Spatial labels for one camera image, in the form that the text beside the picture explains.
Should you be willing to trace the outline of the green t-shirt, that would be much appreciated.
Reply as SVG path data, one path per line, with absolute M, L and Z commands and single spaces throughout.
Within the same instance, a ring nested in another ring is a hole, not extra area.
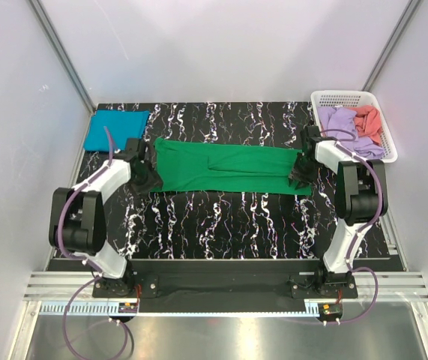
M 289 181 L 299 151 L 257 145 L 180 142 L 158 138 L 158 191 L 221 191 L 310 196 L 312 188 Z

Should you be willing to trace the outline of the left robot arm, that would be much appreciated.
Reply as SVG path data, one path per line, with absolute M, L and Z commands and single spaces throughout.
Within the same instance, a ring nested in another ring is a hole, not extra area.
M 125 148 L 109 152 L 100 169 L 73 187 L 57 188 L 52 195 L 49 243 L 72 260 L 90 265 L 109 288 L 121 297 L 136 286 L 133 269 L 107 240 L 104 204 L 124 185 L 136 196 L 163 185 L 154 169 L 154 147 L 143 139 L 130 138 Z

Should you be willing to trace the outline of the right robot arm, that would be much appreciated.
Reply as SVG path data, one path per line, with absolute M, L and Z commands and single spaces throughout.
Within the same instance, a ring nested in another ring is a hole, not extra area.
M 385 164 L 366 160 L 344 145 L 344 139 L 323 136 L 316 126 L 301 131 L 302 148 L 289 174 L 289 184 L 305 188 L 316 180 L 320 167 L 337 176 L 334 208 L 337 228 L 312 286 L 323 297 L 331 297 L 348 287 L 352 278 L 355 253 L 372 225 L 388 209 Z

